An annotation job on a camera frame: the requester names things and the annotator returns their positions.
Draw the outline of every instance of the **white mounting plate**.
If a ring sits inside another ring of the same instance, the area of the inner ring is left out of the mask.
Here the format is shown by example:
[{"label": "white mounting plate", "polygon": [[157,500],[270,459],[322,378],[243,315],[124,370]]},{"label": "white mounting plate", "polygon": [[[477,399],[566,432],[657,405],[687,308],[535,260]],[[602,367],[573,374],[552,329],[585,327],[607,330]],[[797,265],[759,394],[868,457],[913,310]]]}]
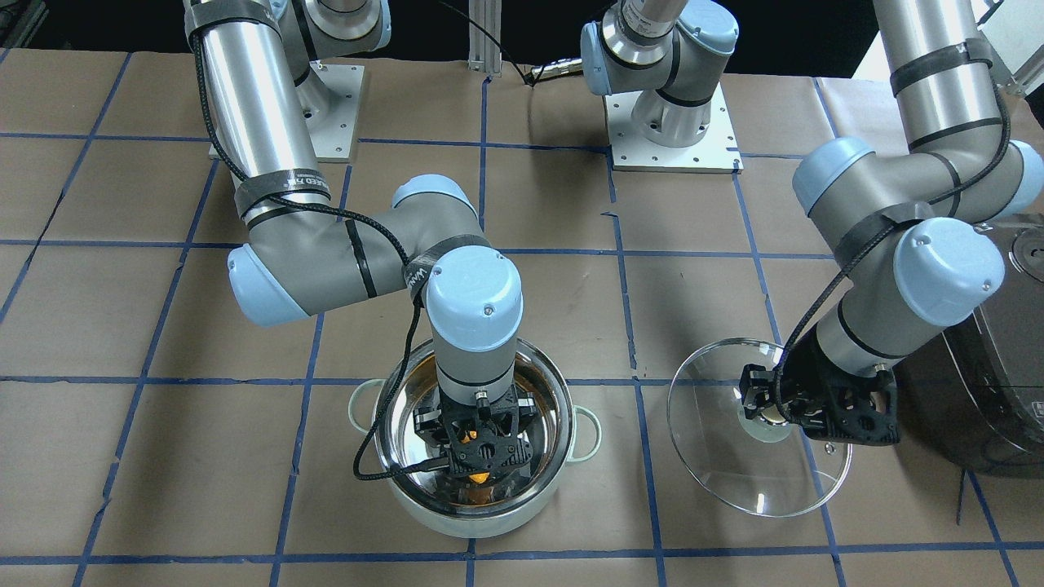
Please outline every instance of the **white mounting plate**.
[{"label": "white mounting plate", "polygon": [[[316,67],[319,79],[331,92],[330,111],[322,119],[306,120],[312,137],[315,159],[321,163],[351,163],[355,152],[355,130],[362,102],[362,79],[365,68],[361,65],[326,65]],[[214,146],[210,158],[217,159]]]},{"label": "white mounting plate", "polygon": [[711,122],[698,143],[684,148],[665,147],[646,139],[631,120],[631,111],[641,92],[606,96],[606,119],[613,145],[613,168],[621,171],[674,171],[683,173],[731,173],[743,170],[732,118],[721,86],[711,97]]}]

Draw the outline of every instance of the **glass lid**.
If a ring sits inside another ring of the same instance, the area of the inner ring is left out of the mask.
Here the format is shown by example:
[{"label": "glass lid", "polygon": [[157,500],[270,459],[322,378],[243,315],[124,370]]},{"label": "glass lid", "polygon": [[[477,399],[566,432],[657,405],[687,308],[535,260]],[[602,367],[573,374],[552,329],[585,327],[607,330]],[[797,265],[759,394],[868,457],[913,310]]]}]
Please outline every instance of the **glass lid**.
[{"label": "glass lid", "polygon": [[801,426],[772,415],[744,417],[743,366],[770,369],[782,352],[750,338],[708,345],[682,363],[667,397],[671,442],[696,482],[721,501],[769,518],[825,503],[852,463],[849,444],[809,440]]}]

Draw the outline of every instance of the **pot handle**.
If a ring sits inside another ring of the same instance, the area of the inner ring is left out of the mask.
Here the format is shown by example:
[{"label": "pot handle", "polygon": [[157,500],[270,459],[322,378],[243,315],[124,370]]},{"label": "pot handle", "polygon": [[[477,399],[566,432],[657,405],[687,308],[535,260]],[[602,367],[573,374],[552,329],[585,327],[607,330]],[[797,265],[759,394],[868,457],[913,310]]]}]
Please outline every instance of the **pot handle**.
[{"label": "pot handle", "polygon": [[576,435],[573,435],[572,441],[569,443],[569,452],[566,455],[567,463],[583,463],[585,461],[590,461],[592,456],[598,452],[601,447],[601,422],[598,421],[598,417],[594,415],[594,412],[584,407],[583,405],[573,405],[573,421],[576,420],[576,415],[586,416],[588,420],[594,424],[594,448],[592,448],[587,454],[583,456],[573,456],[573,448],[576,444]]},{"label": "pot handle", "polygon": [[359,386],[355,388],[355,391],[353,391],[352,395],[348,398],[348,421],[352,424],[353,428],[364,435],[370,432],[370,428],[364,428],[362,424],[359,424],[359,422],[355,419],[355,402],[358,401],[360,392],[377,385],[383,386],[385,380],[386,379],[371,379],[361,383]]}]

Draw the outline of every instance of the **velcro strap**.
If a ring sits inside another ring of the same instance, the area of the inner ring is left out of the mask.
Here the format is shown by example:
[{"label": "velcro strap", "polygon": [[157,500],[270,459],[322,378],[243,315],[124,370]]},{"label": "velcro strap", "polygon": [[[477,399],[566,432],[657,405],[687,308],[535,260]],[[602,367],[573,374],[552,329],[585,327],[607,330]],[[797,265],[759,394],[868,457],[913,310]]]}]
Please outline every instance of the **velcro strap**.
[{"label": "velcro strap", "polygon": [[240,21],[267,25],[280,34],[276,17],[267,6],[253,0],[210,0],[185,10],[185,38],[192,39],[197,31],[212,26]]},{"label": "velcro strap", "polygon": [[905,202],[888,206],[883,210],[867,216],[856,222],[845,236],[841,237],[837,246],[834,248],[834,258],[840,266],[848,265],[864,244],[874,238],[874,235],[889,226],[916,225],[921,220],[927,220],[935,216],[931,205],[927,202]]},{"label": "velcro strap", "polygon": [[964,43],[935,49],[907,63],[892,73],[892,95],[898,96],[907,87],[941,71],[970,63],[993,67],[993,46],[984,39],[967,39]]},{"label": "velcro strap", "polygon": [[443,258],[443,255],[454,249],[468,246],[469,244],[489,246],[490,241],[487,240],[484,236],[477,234],[451,236],[446,240],[440,241],[434,246],[428,249],[424,253],[421,253],[417,257],[413,257],[413,259],[410,260],[410,262],[407,263],[402,271],[403,279],[406,280],[406,287],[409,289],[409,299],[417,299],[421,289],[424,288],[424,284],[428,282],[428,277],[431,276],[431,268],[435,266],[438,259]]},{"label": "velcro strap", "polygon": [[255,178],[247,178],[236,189],[236,212],[242,218],[259,202],[274,195],[307,191],[321,193],[330,199],[330,184],[315,169],[281,169]]}]

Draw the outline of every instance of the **light blue joint cap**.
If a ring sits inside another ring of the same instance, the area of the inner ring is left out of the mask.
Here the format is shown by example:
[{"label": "light blue joint cap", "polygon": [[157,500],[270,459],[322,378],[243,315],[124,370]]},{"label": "light blue joint cap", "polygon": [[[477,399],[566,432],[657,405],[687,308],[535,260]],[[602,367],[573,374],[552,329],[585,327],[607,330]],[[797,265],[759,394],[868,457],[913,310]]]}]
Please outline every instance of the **light blue joint cap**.
[{"label": "light blue joint cap", "polygon": [[906,231],[893,258],[903,300],[928,324],[959,324],[1004,281],[1004,259],[989,237],[956,218]]},{"label": "light blue joint cap", "polygon": [[276,326],[308,318],[264,266],[250,244],[229,253],[229,281],[239,307],[258,326]]},{"label": "light blue joint cap", "polygon": [[283,15],[286,13],[287,4],[289,4],[289,0],[271,0],[271,14],[276,17],[277,22],[282,19]]},{"label": "light blue joint cap", "polygon": [[462,351],[496,349],[518,333],[522,278],[494,249],[471,244],[443,255],[425,294],[431,327]]},{"label": "light blue joint cap", "polygon": [[388,0],[381,0],[381,23],[384,28],[381,29],[381,39],[377,42],[377,46],[374,50],[383,49],[387,46],[388,41],[392,41],[392,9],[388,8]]},{"label": "light blue joint cap", "polygon": [[710,0],[689,0],[678,18],[679,30],[708,51],[731,55],[736,50],[739,25],[720,4]]},{"label": "light blue joint cap", "polygon": [[1015,197],[991,220],[1025,210],[1044,189],[1044,160],[1041,160],[1040,154],[1022,141],[1012,141],[1012,146],[1022,155],[1022,181]]},{"label": "light blue joint cap", "polygon": [[460,186],[446,175],[437,173],[418,175],[399,186],[399,189],[395,190],[395,195],[392,196],[392,207],[398,208],[403,199],[419,193],[442,193],[450,197],[455,197],[467,204],[468,208],[471,208],[471,211],[475,214],[475,217],[478,217],[478,212],[475,212],[475,207],[471,205],[471,202],[468,202],[468,196],[464,194]]},{"label": "light blue joint cap", "polygon": [[809,215],[831,184],[863,156],[874,152],[862,139],[841,137],[813,150],[793,172],[793,192]]},{"label": "light blue joint cap", "polygon": [[584,61],[584,79],[591,93],[596,96],[612,94],[606,54],[601,50],[601,29],[596,22],[587,23],[580,31],[580,60]]}]

